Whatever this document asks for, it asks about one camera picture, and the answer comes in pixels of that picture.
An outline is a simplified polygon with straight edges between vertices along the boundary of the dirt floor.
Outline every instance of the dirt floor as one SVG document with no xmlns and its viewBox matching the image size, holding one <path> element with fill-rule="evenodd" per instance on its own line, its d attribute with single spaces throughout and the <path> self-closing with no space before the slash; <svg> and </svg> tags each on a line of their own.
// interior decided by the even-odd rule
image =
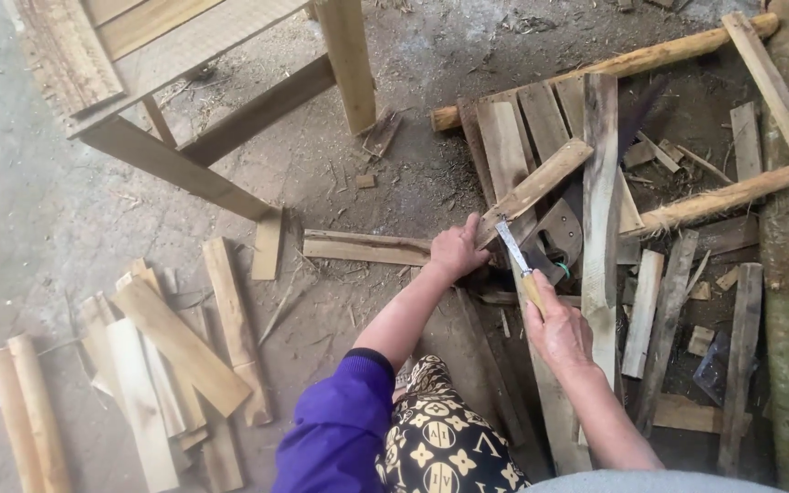
<svg viewBox="0 0 789 493">
<path fill-rule="evenodd" d="M 679 13 L 637 2 L 630 14 L 620 14 L 615 2 L 602 0 L 412 0 L 410 6 L 411 11 L 404 12 L 392 8 L 393 0 L 364 3 L 378 105 L 393 105 L 405 115 L 385 159 L 368 164 L 356 156 L 359 143 L 348 135 L 340 98 L 331 90 L 213 166 L 251 193 L 288 208 L 277 281 L 250 281 L 252 251 L 246 247 L 237 253 L 255 333 L 266 326 L 293 272 L 300 269 L 295 275 L 297 301 L 261 350 L 277 420 L 254 429 L 237 422 L 247 491 L 269 490 L 274 450 L 292 426 L 291 412 L 301 391 L 330 375 L 361 327 L 409 280 L 408 274 L 397 275 L 400 266 L 301 264 L 295 248 L 303 227 L 431 238 L 464 221 L 471 211 L 485 209 L 463 136 L 459 131 L 433 133 L 427 117 L 432 108 L 451 105 L 461 95 L 510 89 L 703 31 L 732 9 L 749 14 L 757 10 L 753 3 L 721 0 L 693 0 Z M 540 17 L 546 27 L 520 34 L 509 28 L 517 17 Z M 168 100 L 164 114 L 176 139 L 183 141 L 323 50 L 318 25 L 298 13 L 222 57 L 209 79 L 174 84 L 157 97 Z M 667 138 L 721 163 L 731 138 L 731 132 L 721 128 L 729 122 L 729 109 L 757 98 L 737 52 L 724 48 L 623 80 L 621 105 L 634 101 L 660 73 L 674 78 L 646 132 L 654 140 Z M 100 290 L 111 294 L 132 259 L 144 256 L 155 267 L 175 267 L 180 290 L 191 292 L 210 285 L 201 256 L 203 241 L 225 236 L 253 244 L 254 226 L 246 219 L 65 140 L 50 115 L 0 6 L 0 346 L 23 331 L 37 336 L 39 350 L 71 340 L 74 330 L 81 330 L 74 321 L 80 302 Z M 731 177 L 734 167 L 730 157 Z M 378 187 L 357 189 L 355 176 L 368 172 L 378 173 Z M 637 171 L 653 182 L 630 186 L 639 209 L 716 187 L 693 167 L 680 173 L 673 177 L 655 165 Z M 664 251 L 666 239 L 652 242 L 652 247 Z M 703 279 L 716 279 L 735 263 L 756 259 L 751 248 L 716 257 Z M 728 330 L 733 298 L 734 290 L 716 293 L 711 302 L 687 304 L 664 391 L 710 404 L 690 381 L 699 360 L 685 353 L 685 346 L 693 325 Z M 501 336 L 498 309 L 485 308 L 482 316 L 487 329 L 500 338 L 524 383 L 522 393 L 539 416 L 518 316 L 508 313 L 514 332 L 510 339 Z M 445 297 L 435 311 L 421 350 L 442 356 L 466 401 L 496 421 L 473 339 L 464 330 L 454 296 Z M 46 353 L 42 364 L 75 491 L 145 490 L 132 434 L 113 402 L 89 387 L 74 347 Z M 742 443 L 742 477 L 762 483 L 774 481 L 770 426 L 759 417 L 768 396 L 768 391 L 763 394 L 767 375 L 761 363 L 751 393 L 750 411 L 756 417 Z M 539 422 L 536 429 L 542 430 Z M 669 467 L 714 470 L 717 437 L 657 428 L 652 444 Z M 549 460 L 530 459 L 527 464 L 521 458 L 521 465 L 533 476 L 550 474 Z M 0 413 L 0 491 L 17 489 Z M 183 489 L 202 490 L 197 485 Z"/>
</svg>

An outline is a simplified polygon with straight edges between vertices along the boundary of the person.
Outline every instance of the person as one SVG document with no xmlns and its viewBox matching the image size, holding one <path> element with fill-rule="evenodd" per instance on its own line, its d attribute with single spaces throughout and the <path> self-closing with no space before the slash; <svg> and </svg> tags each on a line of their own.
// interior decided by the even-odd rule
<svg viewBox="0 0 789 493">
<path fill-rule="evenodd" d="M 456 279 L 489 259 L 489 252 L 474 248 L 478 224 L 479 215 L 473 213 L 464 226 L 437 235 L 421 273 L 358 335 L 334 374 L 303 392 L 295 427 L 276 452 L 273 492 L 504 493 L 530 486 L 511 459 L 507 441 L 468 407 L 436 356 L 416 363 L 406 392 L 393 403 L 395 375 L 413 353 L 434 307 Z M 580 311 L 560 300 L 539 271 L 532 277 L 547 314 L 543 320 L 531 302 L 525 306 L 529 341 L 573 403 L 596 463 L 608 469 L 662 470 L 593 363 L 592 331 Z M 602 482 L 605 491 L 619 491 L 609 488 L 617 484 L 615 478 Z M 659 484 L 671 490 L 668 482 Z M 585 483 L 574 489 L 591 490 Z"/>
</svg>

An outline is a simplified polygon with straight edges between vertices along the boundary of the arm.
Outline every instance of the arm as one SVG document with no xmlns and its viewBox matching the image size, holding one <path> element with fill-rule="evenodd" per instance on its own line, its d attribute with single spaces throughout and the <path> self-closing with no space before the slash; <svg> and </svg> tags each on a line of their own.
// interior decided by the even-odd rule
<svg viewBox="0 0 789 493">
<path fill-rule="evenodd" d="M 391 425 L 395 373 L 444 291 L 488 260 L 473 247 L 478 223 L 471 214 L 464 227 L 437 235 L 422 274 L 361 332 L 333 376 L 303 392 L 295 428 L 276 451 L 273 492 L 382 490 L 374 461 Z"/>
<path fill-rule="evenodd" d="M 612 469 L 663 469 L 651 445 L 626 415 L 604 372 L 593 362 L 593 333 L 580 310 L 563 304 L 540 271 L 535 270 L 532 277 L 547 318 L 543 320 L 529 302 L 526 331 L 573 404 L 595 457 Z"/>
</svg>

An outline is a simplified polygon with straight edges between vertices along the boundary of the wooden chisel handle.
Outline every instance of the wooden chisel handle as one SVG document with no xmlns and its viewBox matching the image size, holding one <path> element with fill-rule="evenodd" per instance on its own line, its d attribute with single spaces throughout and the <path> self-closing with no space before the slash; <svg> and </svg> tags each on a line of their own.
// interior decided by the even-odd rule
<svg viewBox="0 0 789 493">
<path fill-rule="evenodd" d="M 537 284 L 535 284 L 535 279 L 528 274 L 522 277 L 522 285 L 525 287 L 525 293 L 529 296 L 529 299 L 537 309 L 541 310 L 541 317 L 546 320 L 547 319 L 547 309 L 543 306 L 543 301 L 541 301 L 541 293 L 537 291 Z"/>
</svg>

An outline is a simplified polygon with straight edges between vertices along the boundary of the black and gold patterned fabric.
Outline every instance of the black and gold patterned fabric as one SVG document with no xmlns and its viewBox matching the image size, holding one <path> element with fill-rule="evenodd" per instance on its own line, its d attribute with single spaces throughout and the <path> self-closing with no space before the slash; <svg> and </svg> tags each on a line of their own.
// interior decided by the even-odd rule
<svg viewBox="0 0 789 493">
<path fill-rule="evenodd" d="M 419 360 L 394 405 L 376 470 L 394 493 L 508 493 L 531 485 L 507 441 L 467 407 L 433 355 Z"/>
</svg>

